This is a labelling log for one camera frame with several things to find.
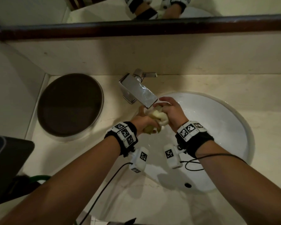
person's left hand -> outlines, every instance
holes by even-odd
[[[141,133],[143,133],[143,129],[146,128],[148,125],[152,125],[156,128],[159,128],[158,123],[154,119],[145,115],[144,108],[145,106],[140,106],[138,109],[138,114],[130,121],[132,124],[135,125],[137,129],[136,136],[139,136]]]

faucet spout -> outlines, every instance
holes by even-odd
[[[123,97],[131,104],[138,100],[149,109],[158,100],[156,95],[141,84],[137,76],[127,73],[119,80],[119,84]]]

sink overflow hole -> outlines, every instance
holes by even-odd
[[[189,184],[189,183],[185,183],[184,185],[186,188],[191,188],[191,184]]]

mirror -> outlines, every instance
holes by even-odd
[[[281,0],[0,0],[1,27],[272,14]]]

faucet handle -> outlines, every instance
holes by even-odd
[[[133,75],[140,83],[142,83],[145,77],[157,77],[156,72],[143,72],[141,69],[136,69]]]

